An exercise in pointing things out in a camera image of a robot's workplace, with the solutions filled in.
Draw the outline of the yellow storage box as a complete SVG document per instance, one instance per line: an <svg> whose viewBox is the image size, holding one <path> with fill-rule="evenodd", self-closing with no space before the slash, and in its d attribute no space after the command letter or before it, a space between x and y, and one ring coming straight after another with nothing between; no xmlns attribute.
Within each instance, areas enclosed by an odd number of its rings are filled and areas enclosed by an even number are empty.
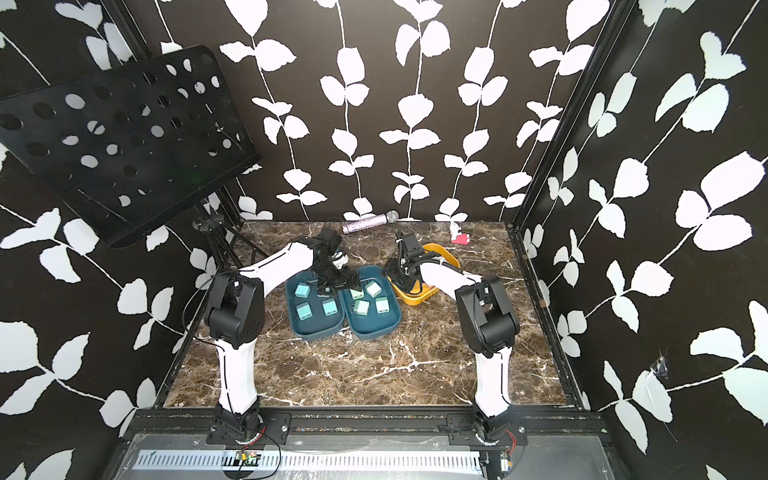
<svg viewBox="0 0 768 480"><path fill-rule="evenodd" d="M422 281L417 283L410 293L400 291L390 282L395 292L411 306L422 303L439 291L454 300L455 291L464 285L470 285L473 279L464 274L458 260L443 246L428 243L422 247L429 253L429 257L419 265Z"/></svg>

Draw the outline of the teal storage box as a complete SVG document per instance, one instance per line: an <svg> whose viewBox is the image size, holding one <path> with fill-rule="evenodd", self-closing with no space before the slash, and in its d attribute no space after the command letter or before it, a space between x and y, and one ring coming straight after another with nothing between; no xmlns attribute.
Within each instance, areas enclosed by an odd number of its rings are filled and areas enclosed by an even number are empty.
<svg viewBox="0 0 768 480"><path fill-rule="evenodd" d="M305 283L311 287L311 294L308 298L302 299L295 296L294 291L299 283ZM285 296L290 327L298 337L307 342L314 342L337 333L346 321L347 315L340 295L335 293L330 298L319 297L317 278L311 270L290 277L285 283ZM331 317L326 317L323 313L322 302L327 299L335 299L339 309L338 313ZM306 321L300 321L296 307L305 302L311 305L313 316Z"/></svg>
<svg viewBox="0 0 768 480"><path fill-rule="evenodd" d="M370 302L370 310L367 316L358 316L353 312L356 300L353 300L349 290L342 290L340 297L344 303L347 320L352 332L361 340L374 340L394 332L400 325L402 311L394 293L392 284L383 273L383 270L375 265L367 265L359 268L360 289L364 293L362 300ZM386 297L390 303L390 312L379 315L375 307L375 299L365 291L365 285L370 281L376 281L383 289L378 297Z"/></svg>

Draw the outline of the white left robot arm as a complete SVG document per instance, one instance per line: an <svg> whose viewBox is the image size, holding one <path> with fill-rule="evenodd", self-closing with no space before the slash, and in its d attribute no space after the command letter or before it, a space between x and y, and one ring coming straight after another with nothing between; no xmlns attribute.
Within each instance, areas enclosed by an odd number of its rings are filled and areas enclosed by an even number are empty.
<svg viewBox="0 0 768 480"><path fill-rule="evenodd" d="M358 273L347 265L341 234L329 227L314 237L297 237L266 259L213 279L203 319L218 348L219 404L235 419L257 403L254 351L265 323L265 299L304 271L314 274L321 294L359 286Z"/></svg>

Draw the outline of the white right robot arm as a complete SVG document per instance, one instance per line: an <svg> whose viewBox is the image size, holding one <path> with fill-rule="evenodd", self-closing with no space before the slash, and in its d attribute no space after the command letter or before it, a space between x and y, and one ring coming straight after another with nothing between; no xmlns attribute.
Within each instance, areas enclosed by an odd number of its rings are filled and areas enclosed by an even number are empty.
<svg viewBox="0 0 768 480"><path fill-rule="evenodd" d="M505 414L512 405L509 359L520 322L501 279L465 271L403 232L396 234L396 255L384 272L403 292L427 285L455 301L463 338L475 354L474 407L488 420Z"/></svg>

